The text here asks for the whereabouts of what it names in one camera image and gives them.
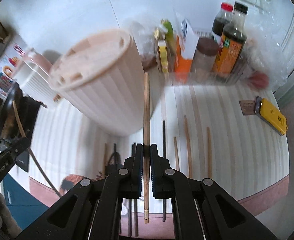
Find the small card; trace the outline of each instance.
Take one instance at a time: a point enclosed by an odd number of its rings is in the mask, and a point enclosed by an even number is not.
[[[242,100],[239,101],[243,115],[254,115],[255,114],[255,101],[253,100]]]

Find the wooden handle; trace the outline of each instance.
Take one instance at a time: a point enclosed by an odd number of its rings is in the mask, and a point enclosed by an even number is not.
[[[207,127],[207,140],[208,140],[208,177],[211,178],[211,136],[210,136],[210,128]]]
[[[149,222],[149,170],[150,170],[150,84],[149,74],[144,80],[144,127],[143,127],[143,177],[144,177],[144,217]]]
[[[19,114],[18,114],[18,109],[17,109],[15,100],[12,101],[12,106],[13,106],[13,111],[15,113],[16,121],[17,121],[17,124],[18,124],[19,132],[20,132],[20,134],[21,134],[22,137],[26,137],[25,130],[22,127],[22,124],[21,124],[21,121],[20,121],[20,117],[19,117]],[[28,150],[28,153],[31,156],[31,158],[34,160],[34,163],[36,164],[36,166],[39,169],[40,173],[43,175],[43,177],[48,182],[48,184],[50,185],[50,187],[54,190],[54,192],[61,198],[61,194],[55,188],[55,186],[51,183],[51,181],[49,180],[49,178],[47,177],[47,175],[45,174],[45,172],[41,168],[39,162],[37,161],[37,159],[36,159],[36,157],[34,155],[34,152],[31,150],[30,147],[27,150]]]
[[[191,146],[190,146],[188,122],[187,122],[186,115],[184,115],[184,120],[185,120],[185,135],[186,135],[186,142],[187,142],[188,175],[189,175],[189,178],[192,179]]]
[[[178,157],[178,146],[177,146],[176,137],[174,137],[174,147],[175,147],[176,170],[179,171],[179,157]]]

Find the orange label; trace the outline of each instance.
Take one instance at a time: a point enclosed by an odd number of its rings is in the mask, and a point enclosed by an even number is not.
[[[230,74],[241,50],[241,43],[235,42],[222,34],[213,71]]]
[[[178,36],[177,36],[176,45],[177,45],[177,52],[176,52],[176,58],[174,63],[174,69],[176,72],[176,80],[185,84],[188,79],[188,74],[190,72],[192,59],[184,59],[182,57],[181,55],[182,48],[180,48]]]

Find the soy sauce bottle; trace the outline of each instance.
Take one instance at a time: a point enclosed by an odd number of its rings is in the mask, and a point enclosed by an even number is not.
[[[230,23],[233,16],[233,6],[229,3],[222,3],[219,13],[216,15],[213,28],[212,38],[219,44],[223,29],[226,24]]]
[[[219,43],[219,52],[212,71],[217,73],[236,73],[235,63],[244,47],[247,36],[244,32],[247,6],[235,3],[232,21],[225,25]]]

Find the white plastic container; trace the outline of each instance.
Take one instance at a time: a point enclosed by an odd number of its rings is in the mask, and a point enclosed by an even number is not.
[[[42,102],[48,109],[54,109],[61,100],[61,96],[48,85],[51,67],[52,64],[44,56],[30,51],[11,74],[23,92]]]
[[[50,87],[111,135],[143,126],[144,71],[134,38],[121,29],[73,46],[50,71]]]

